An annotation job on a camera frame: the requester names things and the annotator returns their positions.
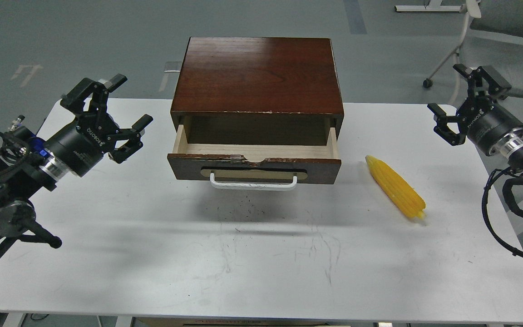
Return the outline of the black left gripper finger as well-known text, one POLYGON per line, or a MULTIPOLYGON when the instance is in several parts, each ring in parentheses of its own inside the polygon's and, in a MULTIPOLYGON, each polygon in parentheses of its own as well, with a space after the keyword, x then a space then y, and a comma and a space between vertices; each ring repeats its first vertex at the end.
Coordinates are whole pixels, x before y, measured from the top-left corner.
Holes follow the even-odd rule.
POLYGON ((76 117, 95 114, 103 119, 107 114, 107 101, 110 93, 124 84, 128 78, 120 73, 108 81, 95 81, 83 78, 71 91, 61 96, 60 105, 76 117))
POLYGON ((126 161, 131 155, 135 154, 143 147, 141 136, 144 128, 153 122, 153 117, 144 114, 129 129, 117 129, 116 132, 107 135, 107 142, 112 145, 109 151, 109 157, 117 164, 126 161))

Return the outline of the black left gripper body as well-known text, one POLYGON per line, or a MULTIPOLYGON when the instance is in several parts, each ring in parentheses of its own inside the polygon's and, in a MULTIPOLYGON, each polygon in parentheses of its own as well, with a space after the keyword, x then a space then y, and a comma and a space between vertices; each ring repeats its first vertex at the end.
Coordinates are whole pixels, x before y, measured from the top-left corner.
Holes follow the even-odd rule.
POLYGON ((117 133, 119 125, 106 113, 96 126, 97 113, 84 113, 61 128, 44 143, 47 151, 65 164, 71 172, 83 177, 103 157, 114 149, 116 141, 108 135, 117 133))

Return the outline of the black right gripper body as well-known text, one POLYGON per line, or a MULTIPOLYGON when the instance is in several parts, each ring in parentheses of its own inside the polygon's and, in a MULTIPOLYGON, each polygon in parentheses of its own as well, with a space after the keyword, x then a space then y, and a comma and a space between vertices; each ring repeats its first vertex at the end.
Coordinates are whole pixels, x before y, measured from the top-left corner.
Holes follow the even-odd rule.
POLYGON ((461 143, 469 139, 484 155, 499 151, 498 143, 509 134, 523 136, 523 122, 498 104, 461 105, 461 143))

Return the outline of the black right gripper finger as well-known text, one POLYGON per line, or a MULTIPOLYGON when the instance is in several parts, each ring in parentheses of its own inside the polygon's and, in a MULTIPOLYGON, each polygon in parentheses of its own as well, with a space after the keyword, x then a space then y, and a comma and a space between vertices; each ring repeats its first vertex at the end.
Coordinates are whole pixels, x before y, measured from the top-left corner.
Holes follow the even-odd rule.
POLYGON ((459 125, 463 123, 463 118, 455 115, 448 116, 437 103, 430 103, 427 108, 434 114, 436 125, 433 131, 444 139, 451 146, 462 145, 466 141, 466 134, 459 130, 459 125), (458 133, 449 128, 449 124, 457 124, 458 133))
POLYGON ((490 65, 469 68, 464 64, 454 64, 453 69, 461 75, 468 85, 466 103, 480 107, 495 104, 506 97, 511 84, 490 65))

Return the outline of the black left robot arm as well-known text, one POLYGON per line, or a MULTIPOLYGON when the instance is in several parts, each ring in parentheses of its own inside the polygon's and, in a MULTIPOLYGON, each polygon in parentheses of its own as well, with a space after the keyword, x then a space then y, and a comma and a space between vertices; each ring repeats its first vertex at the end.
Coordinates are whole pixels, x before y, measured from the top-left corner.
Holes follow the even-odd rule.
POLYGON ((143 147, 144 128, 153 120, 149 114, 128 129, 108 114, 109 95, 126 81, 122 74, 107 81, 83 78, 60 100, 74 120, 49 139, 25 127, 23 115, 0 132, 0 259, 18 241, 62 246, 37 222, 30 198, 39 189, 54 190, 67 173, 83 177, 105 155, 122 163, 143 147))

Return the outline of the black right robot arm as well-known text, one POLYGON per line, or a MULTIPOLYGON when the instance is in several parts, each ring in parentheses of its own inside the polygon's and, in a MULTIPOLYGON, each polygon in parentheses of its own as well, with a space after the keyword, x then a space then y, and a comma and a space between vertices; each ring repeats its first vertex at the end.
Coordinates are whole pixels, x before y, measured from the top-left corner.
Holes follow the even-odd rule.
MULTIPOLYGON (((434 132, 452 146, 467 139, 486 156, 500 154, 509 168, 523 173, 523 123, 498 103, 511 84, 492 66, 453 69, 467 81, 467 99, 453 116, 438 104, 428 104, 434 114, 434 132)), ((523 218, 523 176, 508 179, 502 187, 508 208, 523 218)))

